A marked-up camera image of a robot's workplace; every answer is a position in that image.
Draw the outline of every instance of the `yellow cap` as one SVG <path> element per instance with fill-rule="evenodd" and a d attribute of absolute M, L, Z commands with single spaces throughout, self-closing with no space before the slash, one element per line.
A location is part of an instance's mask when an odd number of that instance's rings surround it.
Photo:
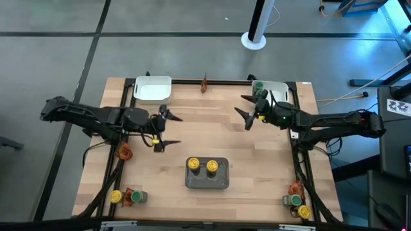
<path fill-rule="evenodd" d="M 298 215 L 302 219 L 309 219 L 311 217 L 311 209 L 307 205 L 301 205 L 298 207 Z"/>
<path fill-rule="evenodd" d="M 217 161 L 215 161 L 215 160 L 210 160 L 210 161 L 207 163 L 207 170 L 208 170 L 208 171 L 214 173 L 215 171 L 217 171 L 217 169 L 218 169 Z"/>
<path fill-rule="evenodd" d="M 188 160 L 188 168 L 196 170 L 198 167 L 200 167 L 200 161 L 197 158 L 190 158 Z"/>
<path fill-rule="evenodd" d="M 158 144 L 160 143 L 160 140 L 157 138 L 152 139 L 152 144 Z"/>
<path fill-rule="evenodd" d="M 120 203 L 123 199 L 123 193 L 120 190 L 114 190 L 110 194 L 111 203 Z"/>

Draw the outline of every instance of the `wooden tabletop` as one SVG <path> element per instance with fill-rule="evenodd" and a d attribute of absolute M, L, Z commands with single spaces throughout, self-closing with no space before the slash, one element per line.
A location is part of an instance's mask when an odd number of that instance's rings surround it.
<path fill-rule="evenodd" d="M 124 78 L 107 80 L 101 107 L 119 106 L 124 82 Z M 297 92 L 301 109 L 318 113 L 311 83 L 298 82 Z M 295 180 L 288 132 L 258 120 L 245 131 L 233 107 L 251 111 L 250 103 L 240 98 L 249 93 L 250 86 L 209 85 L 201 94 L 199 85 L 173 85 L 168 106 L 184 122 L 168 121 L 163 139 L 182 142 L 167 146 L 164 153 L 154 153 L 140 137 L 130 137 L 134 156 L 125 163 L 120 190 L 146 191 L 148 201 L 132 207 L 118 205 L 116 219 L 300 223 L 281 203 Z M 158 111 L 158 105 L 137 107 Z M 99 142 L 101 138 L 93 137 L 91 145 Z M 109 149 L 104 146 L 88 152 L 73 215 L 81 213 L 100 190 Z M 184 185 L 188 157 L 228 159 L 230 186 L 225 190 L 188 189 Z M 328 157 L 313 150 L 310 160 L 317 194 L 342 221 Z M 104 214 L 109 205 L 106 199 Z"/>

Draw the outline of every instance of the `concrete floor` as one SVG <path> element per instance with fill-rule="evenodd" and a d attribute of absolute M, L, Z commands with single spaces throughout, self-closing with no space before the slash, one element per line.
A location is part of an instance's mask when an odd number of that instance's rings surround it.
<path fill-rule="evenodd" d="M 48 98 L 73 98 L 92 41 L 92 37 L 34 34 L 6 37 L 7 32 L 95 32 L 104 4 L 104 0 L 0 0 L 0 134 L 25 144 L 21 151 L 0 149 L 0 221 L 31 219 L 62 129 L 62 123 L 40 121 L 39 113 Z M 250 0 L 115 0 L 103 32 L 244 32 L 254 5 Z M 338 8 L 325 5 L 327 12 Z M 389 5 L 398 8 L 395 0 Z M 80 102 L 98 106 L 107 77 L 137 77 L 146 71 L 172 78 L 202 78 L 207 71 L 209 79 L 243 80 L 253 73 L 262 80 L 311 81 L 317 98 L 335 98 L 352 90 L 349 79 L 377 78 L 404 59 L 395 39 L 381 38 L 392 33 L 381 10 L 362 17 L 325 18 L 314 0 L 277 0 L 275 6 L 281 18 L 268 32 L 360 33 L 359 37 L 290 34 L 267 38 L 267 46 L 255 52 L 246 50 L 239 37 L 100 37 Z M 276 17 L 273 11 L 271 21 Z M 403 19 L 394 19 L 402 23 L 398 31 L 407 26 Z M 376 95 L 370 94 L 320 112 L 345 112 L 374 103 Z M 82 153 L 89 141 L 81 129 L 71 129 L 44 219 L 71 215 Z M 377 153 L 378 140 L 348 137 L 336 159 L 344 164 Z M 337 184 L 340 200 L 361 204 L 363 198 L 350 197 L 355 189 L 341 184 Z"/>

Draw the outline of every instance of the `pole base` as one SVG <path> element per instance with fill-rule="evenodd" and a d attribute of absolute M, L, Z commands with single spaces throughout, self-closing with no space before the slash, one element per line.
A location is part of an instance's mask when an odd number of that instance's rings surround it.
<path fill-rule="evenodd" d="M 263 35 L 259 42 L 251 42 L 249 40 L 249 33 L 245 32 L 241 36 L 241 43 L 243 44 L 243 46 L 245 46 L 245 48 L 253 50 L 253 51 L 257 51 L 265 46 L 265 44 L 267 43 L 267 40 L 265 39 Z"/>

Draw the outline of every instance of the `white container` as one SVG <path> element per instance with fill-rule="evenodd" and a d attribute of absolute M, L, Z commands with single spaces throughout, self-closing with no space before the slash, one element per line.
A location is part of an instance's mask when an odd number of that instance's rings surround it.
<path fill-rule="evenodd" d="M 133 95 L 141 104 L 168 104 L 171 101 L 171 77 L 139 76 Z"/>
<path fill-rule="evenodd" d="M 263 89 L 266 89 L 268 91 L 268 96 L 266 99 L 268 100 L 269 103 L 271 103 L 271 95 L 270 95 L 270 90 L 272 91 L 272 94 L 274 95 L 274 98 L 277 102 L 288 102 L 289 97 L 288 97 L 288 85 L 286 83 L 282 82 L 277 82 L 277 81 L 261 81 L 261 80 L 254 80 L 251 83 L 251 95 L 252 95 L 252 89 L 254 88 L 254 85 L 257 82 L 263 83 Z"/>

